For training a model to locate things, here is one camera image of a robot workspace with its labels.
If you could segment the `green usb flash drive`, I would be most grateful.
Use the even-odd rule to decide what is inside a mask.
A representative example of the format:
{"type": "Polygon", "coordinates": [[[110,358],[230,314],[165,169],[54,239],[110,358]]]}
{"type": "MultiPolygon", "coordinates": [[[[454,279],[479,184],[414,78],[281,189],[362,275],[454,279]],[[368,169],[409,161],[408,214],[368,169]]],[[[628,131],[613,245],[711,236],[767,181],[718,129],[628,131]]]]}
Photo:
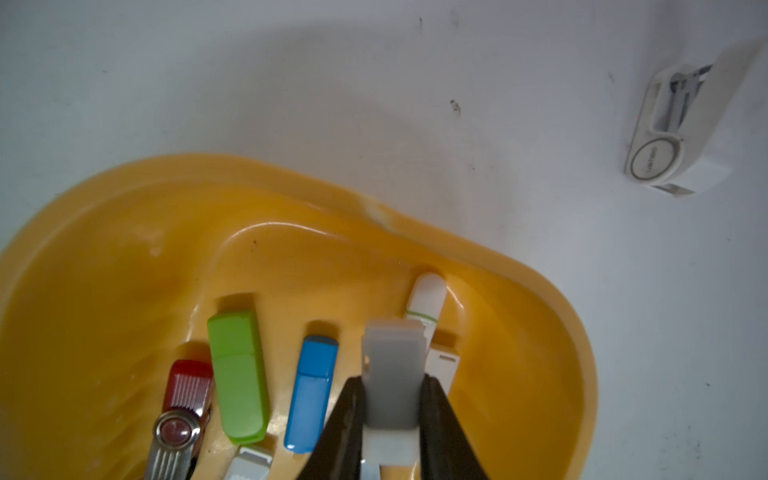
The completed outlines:
{"type": "Polygon", "coordinates": [[[271,418],[257,316],[252,310],[219,313],[207,322],[222,428],[230,441],[262,441],[271,418]]]}

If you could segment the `red black swivel usb drive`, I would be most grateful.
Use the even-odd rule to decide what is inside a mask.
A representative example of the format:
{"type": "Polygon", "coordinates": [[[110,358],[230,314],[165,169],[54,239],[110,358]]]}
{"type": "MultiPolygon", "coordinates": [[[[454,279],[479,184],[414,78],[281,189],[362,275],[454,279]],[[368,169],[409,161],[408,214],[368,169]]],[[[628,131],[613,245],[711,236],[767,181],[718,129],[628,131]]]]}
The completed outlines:
{"type": "Polygon", "coordinates": [[[213,392],[211,364],[190,359],[173,363],[162,412],[153,425],[146,479],[192,477],[210,420],[213,392]]]}

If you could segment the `blue usb flash drive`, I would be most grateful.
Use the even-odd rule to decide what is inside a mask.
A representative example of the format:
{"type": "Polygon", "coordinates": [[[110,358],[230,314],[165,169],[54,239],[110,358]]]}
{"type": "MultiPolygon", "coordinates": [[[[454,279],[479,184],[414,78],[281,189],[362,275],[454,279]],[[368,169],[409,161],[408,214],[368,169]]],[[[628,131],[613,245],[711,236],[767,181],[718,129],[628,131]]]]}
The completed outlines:
{"type": "Polygon", "coordinates": [[[284,447],[294,454],[311,453],[324,428],[338,342],[327,336],[309,335],[300,351],[284,447]]]}

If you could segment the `white usb drive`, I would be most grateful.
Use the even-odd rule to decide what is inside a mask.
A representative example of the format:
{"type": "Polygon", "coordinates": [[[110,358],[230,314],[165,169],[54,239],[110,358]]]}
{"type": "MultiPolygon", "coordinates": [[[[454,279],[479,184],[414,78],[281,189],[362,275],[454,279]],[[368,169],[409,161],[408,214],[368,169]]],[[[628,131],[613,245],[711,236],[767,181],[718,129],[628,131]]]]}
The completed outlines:
{"type": "Polygon", "coordinates": [[[446,395],[451,391],[461,358],[455,350],[435,345],[431,346],[426,355],[424,371],[430,377],[437,379],[446,395]]]}
{"type": "Polygon", "coordinates": [[[447,293],[445,279],[433,272],[418,276],[411,290],[404,317],[422,324],[427,347],[432,343],[447,293]]]}
{"type": "Polygon", "coordinates": [[[383,467],[411,467],[417,462],[425,356],[420,322],[375,320],[366,325],[362,337],[363,479],[380,479],[383,467]]]}
{"type": "Polygon", "coordinates": [[[266,480],[269,476],[273,454],[259,447],[240,446],[232,459],[225,480],[266,480]]]}

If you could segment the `yellow plastic storage box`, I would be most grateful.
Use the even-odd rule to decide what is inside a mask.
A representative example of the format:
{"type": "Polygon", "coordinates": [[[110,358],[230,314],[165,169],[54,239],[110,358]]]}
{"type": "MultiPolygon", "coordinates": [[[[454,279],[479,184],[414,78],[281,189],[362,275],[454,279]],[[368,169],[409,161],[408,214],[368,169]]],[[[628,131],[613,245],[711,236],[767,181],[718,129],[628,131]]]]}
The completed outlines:
{"type": "Polygon", "coordinates": [[[435,340],[449,399],[493,479],[576,479],[597,419],[585,329],[545,277],[349,190],[250,159],[129,163],[59,195],[1,255],[1,475],[139,479],[167,376],[207,353],[208,319],[255,312],[274,479],[300,345],[337,338],[333,387],[365,324],[403,313],[416,277],[448,295],[435,340]]]}

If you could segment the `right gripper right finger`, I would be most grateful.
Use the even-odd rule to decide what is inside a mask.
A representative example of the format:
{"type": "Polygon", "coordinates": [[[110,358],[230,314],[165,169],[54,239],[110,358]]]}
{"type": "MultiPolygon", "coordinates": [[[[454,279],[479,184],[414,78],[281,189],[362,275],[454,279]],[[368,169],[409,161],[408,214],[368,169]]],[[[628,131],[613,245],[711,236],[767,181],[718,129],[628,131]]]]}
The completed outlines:
{"type": "Polygon", "coordinates": [[[425,375],[419,398],[421,478],[488,479],[439,382],[425,375]]]}

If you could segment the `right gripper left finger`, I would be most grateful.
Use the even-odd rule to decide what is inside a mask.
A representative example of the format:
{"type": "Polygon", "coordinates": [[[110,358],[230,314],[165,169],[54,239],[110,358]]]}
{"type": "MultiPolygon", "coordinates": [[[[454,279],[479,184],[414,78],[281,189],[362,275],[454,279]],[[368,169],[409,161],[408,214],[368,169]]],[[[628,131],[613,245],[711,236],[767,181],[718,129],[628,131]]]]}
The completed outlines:
{"type": "Polygon", "coordinates": [[[297,479],[358,480],[365,418],[366,394],[362,377],[350,377],[297,479]]]}

